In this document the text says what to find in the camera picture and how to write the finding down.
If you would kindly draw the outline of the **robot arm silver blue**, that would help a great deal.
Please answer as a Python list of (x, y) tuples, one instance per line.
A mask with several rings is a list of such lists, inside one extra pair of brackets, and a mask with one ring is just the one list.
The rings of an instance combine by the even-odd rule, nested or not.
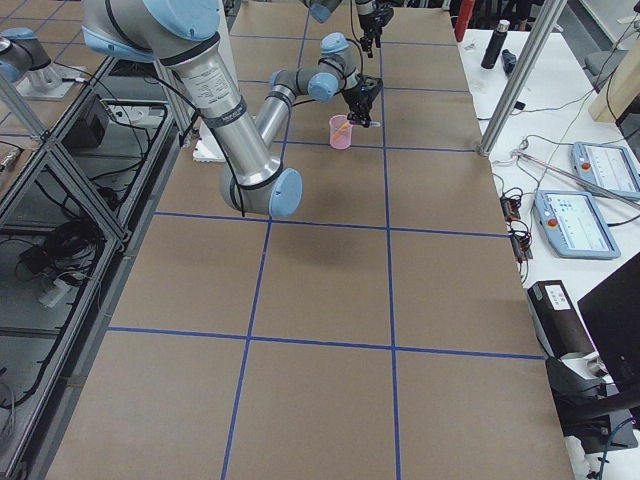
[[(318, 23), (325, 23), (341, 5), (339, 0), (302, 1), (311, 16)], [(402, 1), (357, 0), (354, 2), (362, 36), (358, 39), (361, 50), (368, 58), (373, 57), (373, 47), (381, 47), (383, 29), (394, 16), (394, 8), (401, 7)]]
[(361, 71), (348, 39), (334, 32), (322, 39), (316, 66), (272, 75), (269, 94), (251, 116), (219, 53), (222, 16), (216, 1), (88, 1), (82, 30), (86, 45), (103, 55), (158, 61), (175, 72), (223, 151), (220, 191), (227, 205), (285, 218), (300, 204), (303, 180), (269, 147), (296, 98), (328, 102), (340, 95), (348, 123), (369, 127), (383, 82)]

